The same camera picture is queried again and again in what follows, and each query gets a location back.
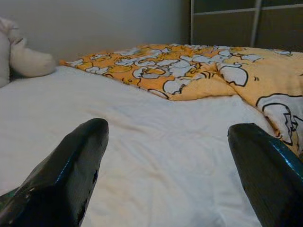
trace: stuffed animal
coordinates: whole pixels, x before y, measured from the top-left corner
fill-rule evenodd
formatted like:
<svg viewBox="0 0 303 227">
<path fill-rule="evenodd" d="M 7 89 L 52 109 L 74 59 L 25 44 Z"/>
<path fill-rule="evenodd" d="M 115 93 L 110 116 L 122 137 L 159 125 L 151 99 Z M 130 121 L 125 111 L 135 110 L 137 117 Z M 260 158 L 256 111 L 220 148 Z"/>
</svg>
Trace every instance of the stuffed animal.
<svg viewBox="0 0 303 227">
<path fill-rule="evenodd" d="M 9 83 L 9 66 L 25 77 L 40 77 L 55 70 L 50 54 L 26 48 L 18 25 L 0 17 L 0 87 Z"/>
</svg>

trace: orange blanket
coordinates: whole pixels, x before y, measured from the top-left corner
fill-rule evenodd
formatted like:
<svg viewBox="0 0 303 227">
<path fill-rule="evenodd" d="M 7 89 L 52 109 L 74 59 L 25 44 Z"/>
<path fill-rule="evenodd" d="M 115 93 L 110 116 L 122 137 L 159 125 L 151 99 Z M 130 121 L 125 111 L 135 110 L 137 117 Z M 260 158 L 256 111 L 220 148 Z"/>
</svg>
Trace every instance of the orange blanket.
<svg viewBox="0 0 303 227">
<path fill-rule="evenodd" d="M 239 94 L 270 120 L 277 137 L 297 156 L 303 154 L 303 53 L 151 44 L 61 64 L 173 101 Z"/>
</svg>

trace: wall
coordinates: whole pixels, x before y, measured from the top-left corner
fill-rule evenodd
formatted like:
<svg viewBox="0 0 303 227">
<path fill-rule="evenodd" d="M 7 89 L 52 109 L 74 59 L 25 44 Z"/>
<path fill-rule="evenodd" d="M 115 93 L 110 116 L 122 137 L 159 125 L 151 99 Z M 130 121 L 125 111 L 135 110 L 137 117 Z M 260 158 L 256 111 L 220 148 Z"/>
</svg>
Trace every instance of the wall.
<svg viewBox="0 0 303 227">
<path fill-rule="evenodd" d="M 74 59 L 142 43 L 187 43 L 187 0 L 0 0 L 0 17 L 17 21 L 28 45 Z"/>
</svg>

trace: metal frame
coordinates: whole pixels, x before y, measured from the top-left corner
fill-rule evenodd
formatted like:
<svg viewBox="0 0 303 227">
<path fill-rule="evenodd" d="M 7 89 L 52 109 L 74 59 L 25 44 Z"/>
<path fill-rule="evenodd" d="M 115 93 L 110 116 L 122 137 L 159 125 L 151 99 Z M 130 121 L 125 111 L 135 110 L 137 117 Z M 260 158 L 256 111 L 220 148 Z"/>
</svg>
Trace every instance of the metal frame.
<svg viewBox="0 0 303 227">
<path fill-rule="evenodd" d="M 195 16 L 255 11 L 253 27 L 252 27 L 252 31 L 251 31 L 251 37 L 250 37 L 250 47 L 254 47 L 255 42 L 256 42 L 257 33 L 258 33 L 259 17 L 260 17 L 260 13 L 261 13 L 262 10 L 303 8 L 303 4 L 262 7 L 262 0 L 256 0 L 255 1 L 255 8 L 222 10 L 222 11 L 212 11 L 212 12 L 203 12 L 203 13 L 194 13 L 194 8 L 195 8 L 195 0 L 191 0 L 191 8 L 190 8 L 190 11 L 191 11 L 190 44 L 191 45 L 194 44 L 194 19 L 195 19 Z"/>
</svg>

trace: bed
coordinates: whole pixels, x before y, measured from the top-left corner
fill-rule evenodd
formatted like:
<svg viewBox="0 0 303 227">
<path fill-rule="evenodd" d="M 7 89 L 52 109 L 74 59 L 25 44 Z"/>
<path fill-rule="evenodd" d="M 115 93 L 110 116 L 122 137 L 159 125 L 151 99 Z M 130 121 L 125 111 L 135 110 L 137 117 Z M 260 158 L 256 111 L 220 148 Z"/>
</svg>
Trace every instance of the bed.
<svg viewBox="0 0 303 227">
<path fill-rule="evenodd" d="M 231 125 L 275 132 L 238 95 L 172 102 L 66 66 L 0 89 L 0 194 L 75 126 L 109 125 L 84 227 L 259 227 L 229 149 Z"/>
</svg>

